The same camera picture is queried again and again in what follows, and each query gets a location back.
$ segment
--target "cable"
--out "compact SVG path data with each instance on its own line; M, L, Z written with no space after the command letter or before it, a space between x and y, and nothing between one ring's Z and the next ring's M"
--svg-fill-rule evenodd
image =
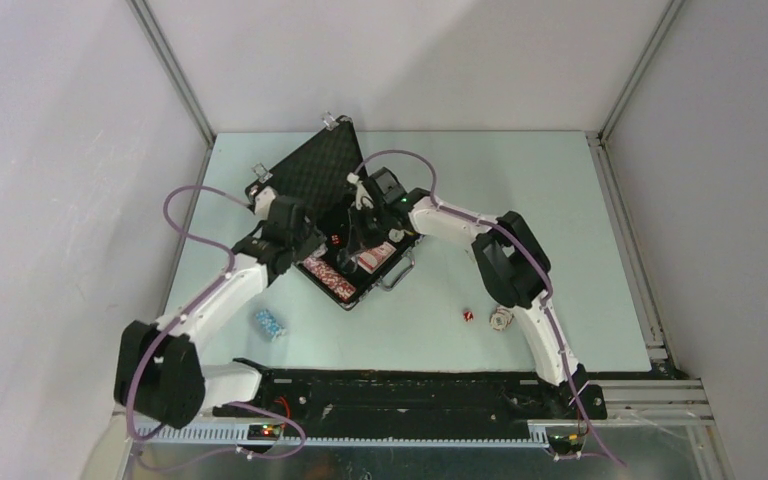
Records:
M365 167L366 164L370 162L370 160L383 155L389 155L389 154L407 155L409 157L416 158L417 160L421 161L428 167L428 169L431 171L431 189L429 191L429 199L431 201L431 204L434 205L435 208L443 212L446 212L449 215L459 217L464 220L474 222L480 225L484 225L498 231L499 233L504 235L505 238L507 238L508 241L511 242L511 244L514 245L514 247L519 251L520 254L522 254L522 256L525 257L526 260L528 260L528 263L531 264L531 267L534 268L534 270L537 272L537 275L540 277L540 280L543 281L543 285L546 286L546 295L540 298L540 309L543 311L544 314L546 314L546 317L549 319L549 325L552 327L552 332L555 335L555 340L558 342L558 346L561 348L561 363L563 364L564 375L566 375L567 377L567 382L569 383L570 390L572 390L575 404L578 407L579 411L581 412L581 417L584 419L584 423L587 425L588 432L592 433L593 437L596 438L596 442L599 443L599 446L602 448L602 451L604 452L604 457L609 458L617 465L626 467L627 466L626 463L620 460L616 455L614 455L613 452L611 452L611 450L608 448L607 445L605 445L605 442L602 440L602 438L593 428L593 422L590 420L590 416L587 415L587 411L584 409L584 403L581 401L581 397L578 395L578 388L576 388L575 382L573 381L573 378L572 378L572 372L570 371L569 360L567 358L567 351L564 348L565 342L563 341L563 337L561 336L561 331L560 331L560 328L558 327L558 321L555 319L555 316L552 315L552 311L547 306L549 300L555 294L555 291L554 291L554 288L552 287L552 282L549 280L549 276L546 273L546 271L543 269L543 267L537 262L537 260L535 260L534 256L531 255L531 252L529 252L528 249L525 248L525 245L523 245L522 242L520 242L519 239L517 239L511 232L502 228L502 226L493 222L489 222L487 220L480 219L468 213L461 212L460 210L455 210L446 205L441 205L439 200L437 200L437 195L435 193L437 190L437 171L434 169L434 165L432 165L430 161L428 161L425 157L423 157L422 155L419 155L418 153L414 153L408 150L400 150L400 149L381 150L380 152L375 152L372 155L366 157L361 162L361 164L358 165L354 173L357 174L358 172L360 172L360 170L363 167ZM594 455L600 456L602 454L588 454L587 456L594 456Z
M281 421L283 423L290 424L290 426L293 427L299 433L299 437L300 437L301 441L292 450L290 450L288 452L284 452L284 453L278 454L278 455L267 455L265 453L252 452L251 450L246 450L245 448L243 448L240 445L237 445L237 446L234 446L234 447L222 447L222 448L217 448L215 450L211 450L211 451L209 451L207 453L203 453L203 454L201 454L201 455L199 455L197 457L194 457L194 458L191 458L191 459L187 460L184 463L181 463L181 464L178 464L178 465L173 465L171 467L157 467L157 466L154 466L154 465L148 465L147 463L145 463L145 461L141 457L142 452L138 451L136 453L137 463L142 468L144 468L146 470L149 470L151 472L155 472L155 473L171 473L171 472L174 472L174 471L177 471L177 470L181 470L183 468L187 468L190 465L196 464L196 463L198 463L198 462L200 462L200 461L202 461L202 460L204 460L206 458L210 458L210 457L213 457L215 455L221 455L221 454L224 454L224 453L245 453L246 454L246 458L248 458L248 459L261 458L261 459L264 459L264 460L278 460L278 459L287 458L290 455L296 454L299 450L301 450L305 446L305 443L307 443L307 435L305 434L304 429L298 423L294 422L293 420L290 420L289 417L285 417L285 416L279 415L277 413L272 413L272 412L270 412L268 410L263 410L261 408L257 408L255 406L252 406L252 405L249 405L249 404L243 403L243 402L231 402L231 403L228 403L227 405L230 405L232 407L237 407L237 408L243 408L245 410L248 410L248 411L251 411L251 412L254 412L254 413L258 413L260 415L264 415L264 416L273 418L275 420L279 420L279 421Z
M148 435L140 435L137 432L137 429L134 425L134 403L137 400L137 389L140 384L140 380L143 378L143 374L145 373L146 368L148 367L148 363L152 360L152 357L154 356L154 352L157 351L158 347L160 347L160 343L163 342L163 339L166 338L169 333L175 329L175 327L178 326L184 319L186 319L186 316L190 314L197 306L201 304L205 299L207 299L213 292L216 291L226 280L225 275L230 273L234 270L234 252L231 251L230 248L226 247L225 245L222 245L219 242L215 242L213 240L210 240L208 238L200 237L198 235L194 235L188 231L186 231L183 227L175 223L174 220L172 220L172 217L169 215L169 204L172 202L172 199L175 198L178 194L190 190L204 190L211 193L215 193L217 195L221 195L232 202L238 203L244 207L248 207L248 205L240 200L239 198L230 195L228 193L223 192L222 190L219 190L218 188L213 187L207 187L204 185L184 185L183 187L178 187L175 190L172 190L169 195L166 196L166 200L163 201L163 218L166 219L166 222L176 231L179 235L183 236L184 238L203 243L205 245L210 245L212 247L216 247L228 256L228 264L225 267L225 270L220 274L216 280L213 281L207 288L205 288L201 293L199 293L196 298L193 299L190 303L184 306L184 308L181 309L181 312L175 316L175 318L172 319L171 322L169 322L166 327L163 328L163 330L160 331L160 333L154 338L154 340L149 344L148 348L145 351L145 354L143 354L142 358L140 359L140 362L137 364L137 369L134 371L134 378L131 380L131 385L128 387L128 397L125 401L125 425L128 430L128 435L131 436L131 438L134 439L135 442L145 442L157 435L157 433L160 431L161 428L163 428L163 425L158 425L157 428L155 428L153 431L149 432Z

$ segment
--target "poker chip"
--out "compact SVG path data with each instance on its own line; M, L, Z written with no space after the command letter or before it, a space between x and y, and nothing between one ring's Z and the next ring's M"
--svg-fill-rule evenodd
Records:
M508 325L510 325L514 321L514 314L509 309L499 305L496 307L496 311L493 312L492 315L490 315L490 326L493 327L493 330L501 332L502 330L508 328Z
M260 330L266 334L271 340L275 341L276 338L285 335L287 329L283 325L278 323L275 316L269 310L261 310L254 314L254 319L257 320L257 324L260 325Z

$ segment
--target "wall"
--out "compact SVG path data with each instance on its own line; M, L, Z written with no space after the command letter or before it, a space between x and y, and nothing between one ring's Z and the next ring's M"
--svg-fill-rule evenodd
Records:
M169 85L126 2L0 1L0 478L77 478L157 313L205 148Z
M595 130L666 3L151 2L219 132Z
M768 2L688 2L609 147L677 357L768 478Z

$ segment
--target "poker chip set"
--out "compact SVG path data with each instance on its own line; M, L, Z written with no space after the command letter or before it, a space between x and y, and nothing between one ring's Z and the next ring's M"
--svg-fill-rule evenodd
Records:
M466 322L471 322L475 319L475 314L472 313L472 310L466 309L463 312L463 318ZM508 326L514 321L514 314L513 312L505 308L501 305L496 307L496 310L493 311L493 313L490 315L490 326L493 328L493 330L501 332L502 330L508 328Z

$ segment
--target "purple cable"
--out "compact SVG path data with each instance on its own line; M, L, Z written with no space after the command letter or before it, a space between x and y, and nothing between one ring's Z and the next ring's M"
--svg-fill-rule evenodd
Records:
M278 420L281 423L287 423L291 427L296 429L297 432L299 432L299 437L301 438L301 441L292 450L290 450L288 452L285 452L285 453L278 454L278 455L266 455L264 453L252 452L252 451L246 450L246 449L244 449L243 447L240 447L240 446L236 446L236 447L222 447L222 448L217 448L216 450L211 450L209 452L203 453L203 454L201 454L201 455L199 455L197 457L194 457L194 458L191 458L191 459L187 460L184 463L181 463L179 465L174 465L174 466L171 466L171 467L155 467L155 466L152 466L152 465L148 465L148 464L145 463L145 461L140 456L142 454L142 452L138 451L135 454L136 458L137 458L137 463L142 468L144 468L146 470L149 470L151 472L154 472L154 473L171 473L171 472L174 472L176 470L181 470L181 469L187 468L187 467L189 467L189 466L191 466L193 464L196 464L196 463L198 463L198 462L200 462L200 461L202 461L202 460L204 460L206 458L210 458L210 457L212 457L214 455L221 455L221 454L224 454L224 453L245 453L247 456L251 455L252 458L262 458L262 459L265 459L265 460L278 460L278 459L281 459L281 458L287 458L290 455L295 455L296 453L299 452L299 450L302 449L302 447L304 447L305 443L307 443L307 435L305 435L305 431L301 427L301 425L299 425L298 423L290 420L287 417L284 417L283 415L278 415L277 413L272 413L272 412L270 412L268 410L263 410L261 408L254 407L252 405L249 405L249 404L243 403L243 402L231 402L231 403L229 403L227 405L230 405L232 407L243 408L243 409L249 410L251 412L258 413L260 415L264 415L264 416L267 416L267 417L270 417L270 418L274 418L275 420Z
M549 280L549 275L546 273L543 267L540 266L540 264L537 262L534 256L531 255L531 252L529 252L528 249L525 248L525 245L523 245L522 242L520 242L511 232L505 230L500 225L493 222L489 222L487 220L482 220L466 212L455 210L446 205L440 205L439 201L437 200L437 195L435 193L437 190L437 171L434 169L434 166L431 164L431 162L429 162L425 157L423 157L422 155L419 155L418 153L414 153L408 150L399 150L399 149L381 150L380 152L373 153L372 155L366 157L363 160L363 162L361 162L361 164L358 166L358 168L355 169L355 174L357 174L361 168L366 166L366 164L369 163L370 160L380 157L382 155L388 155L388 154L407 155L407 156L416 158L417 160L424 163L428 167L428 169L431 171L431 189L429 192L429 199L431 200L431 204L434 205L434 207L436 207L437 209L443 212L448 213L449 215L453 215L453 216L462 218L464 220L468 220L470 222L474 222L480 225L485 225L487 227L493 228L494 230L504 235L505 238L507 238L514 245L514 247L516 247L519 253L521 253L525 257L525 259L528 260L528 263L531 264L532 268L534 268L534 270L537 272L537 275L540 277L540 280L542 280L543 284L546 286L546 295L544 295L540 299L540 308L541 310L543 310L543 312L546 314L546 317L549 319L549 324L552 326L552 332L555 335L555 340L558 342L558 346L561 348L560 354L561 354L561 363L563 364L563 367L564 367L564 375L566 375L570 390L572 390L573 398L575 399L575 404L578 407L579 411L581 412L581 418L584 420L584 423L590 429L590 433L592 433L593 437L596 438L596 442L602 448L602 451L605 452L605 456L611 459L617 465L626 467L627 466L626 463L620 460L616 455L614 455L614 453L611 452L608 446L605 445L605 442L602 440L602 437L599 436L599 433L593 427L593 422L590 420L590 416L587 415L587 411L584 409L584 403L581 401L581 397L578 395L578 388L576 387L575 382L572 379L572 372L570 371L569 359L567 358L566 349L563 348L564 341L563 341L563 337L561 337L561 329L560 327L558 327L558 321L555 319L554 315L552 315L551 310L546 306L549 299L551 299L552 295L555 294L555 291L554 291L554 288L552 287L551 280Z
M201 302L203 302L214 291L216 291L216 289L219 288L223 282L225 282L225 273L229 273L234 269L234 252L232 252L230 248L222 245L219 242L215 242L208 238L200 237L198 235L193 235L192 233L187 232L183 227L175 223L171 216L169 216L169 204L172 202L172 199L175 198L179 193L190 190L205 190L217 195L221 195L244 207L248 206L245 202L237 197L234 197L233 195L229 195L222 190L219 190L218 188L206 187L203 185L185 185L183 187L178 187L175 190L172 190L166 197L166 200L163 202L163 218L166 219L166 222L169 223L169 225L176 232L178 232L179 235L183 236L184 238L194 240L199 243L204 243L206 245L210 245L222 250L226 255L228 255L228 265L225 267L223 274L219 275L219 277L217 277L213 283L211 283L206 289L198 294L192 302L185 305L184 308L181 309L181 313L172 319L172 321L169 322L169 324L160 331L160 333L149 344L145 354L143 354L140 362L137 364L137 369L134 371L134 378L131 380L131 385L128 387L128 398L125 401L125 425L128 430L128 435L130 435L135 442L145 442L157 435L160 429L163 428L163 425L158 425L157 428L149 432L148 435L140 435L139 432L137 432L136 426L134 425L134 403L137 399L137 388L140 384L140 380L143 378L145 369L148 367L148 362L151 361L152 357L154 356L154 352L156 352L157 348L160 347L160 343L163 341L163 339L166 338L166 336L169 335L169 332L171 332L175 327L178 326L178 324L181 323L181 316L189 315L190 312L192 312L197 306L199 306L199 304L201 304Z

